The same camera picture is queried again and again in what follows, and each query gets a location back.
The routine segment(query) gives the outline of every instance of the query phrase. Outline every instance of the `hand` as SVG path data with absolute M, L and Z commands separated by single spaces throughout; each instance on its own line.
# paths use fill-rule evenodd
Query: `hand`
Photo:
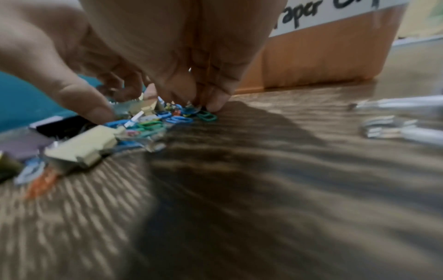
M 94 30 L 151 78 L 161 98 L 214 112 L 235 91 L 287 0 L 80 2 Z
M 76 73 L 119 89 L 113 95 L 117 101 L 142 93 L 141 72 L 95 35 L 77 0 L 0 0 L 0 38 L 1 71 L 95 123 L 113 120 L 114 113 Z

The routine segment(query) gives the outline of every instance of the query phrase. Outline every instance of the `tabletop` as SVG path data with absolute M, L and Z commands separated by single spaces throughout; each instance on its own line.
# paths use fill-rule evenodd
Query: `tabletop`
M 371 82 L 232 98 L 160 153 L 106 158 L 32 202 L 0 185 L 0 279 L 443 277 L 443 152 L 369 140 L 367 98 L 441 94 L 443 42 Z

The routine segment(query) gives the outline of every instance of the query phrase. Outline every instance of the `silver metal object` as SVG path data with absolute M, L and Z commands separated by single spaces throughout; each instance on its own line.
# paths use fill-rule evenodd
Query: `silver metal object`
M 358 109 L 419 109 L 443 108 L 443 95 L 381 99 L 377 101 L 363 100 L 349 105 L 349 110 Z
M 367 138 L 403 138 L 443 147 L 443 131 L 417 127 L 417 124 L 416 119 L 402 119 L 395 116 L 378 117 L 365 121 L 362 124 L 362 131 Z

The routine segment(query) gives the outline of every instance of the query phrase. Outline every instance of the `white label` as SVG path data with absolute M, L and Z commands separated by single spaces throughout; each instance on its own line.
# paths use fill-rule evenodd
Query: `white label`
M 270 37 L 409 2 L 410 0 L 288 0 Z

